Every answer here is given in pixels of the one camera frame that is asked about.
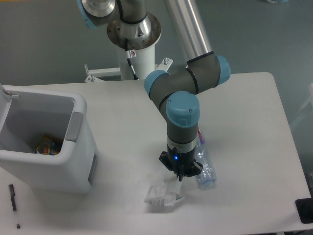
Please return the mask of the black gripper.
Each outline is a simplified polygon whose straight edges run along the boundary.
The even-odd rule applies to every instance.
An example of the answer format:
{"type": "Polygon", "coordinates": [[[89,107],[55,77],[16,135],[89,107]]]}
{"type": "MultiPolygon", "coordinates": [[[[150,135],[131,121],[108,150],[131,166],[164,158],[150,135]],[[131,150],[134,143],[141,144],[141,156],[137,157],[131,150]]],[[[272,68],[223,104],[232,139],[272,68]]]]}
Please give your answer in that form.
{"type": "Polygon", "coordinates": [[[199,175],[203,168],[203,165],[195,160],[195,148],[182,153],[177,147],[171,149],[168,146],[167,151],[161,153],[159,160],[169,171],[175,173],[180,182],[183,177],[199,175]]]}

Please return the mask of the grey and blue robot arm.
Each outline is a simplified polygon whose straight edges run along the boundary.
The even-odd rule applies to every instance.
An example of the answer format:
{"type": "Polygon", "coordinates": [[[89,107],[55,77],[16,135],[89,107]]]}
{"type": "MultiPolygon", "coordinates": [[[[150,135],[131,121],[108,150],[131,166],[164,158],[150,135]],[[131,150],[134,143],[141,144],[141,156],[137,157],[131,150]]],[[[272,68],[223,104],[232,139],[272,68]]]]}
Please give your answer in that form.
{"type": "Polygon", "coordinates": [[[214,54],[194,0],[167,0],[186,67],[173,74],[134,64],[131,52],[152,46],[159,38],[158,19],[147,11],[144,0],[79,0],[78,8],[89,28],[107,26],[109,39],[121,48],[130,79],[144,80],[145,91],[167,123],[167,150],[159,160],[179,179],[199,175],[203,165],[195,159],[200,118],[197,94],[226,82],[228,61],[214,54]]]}

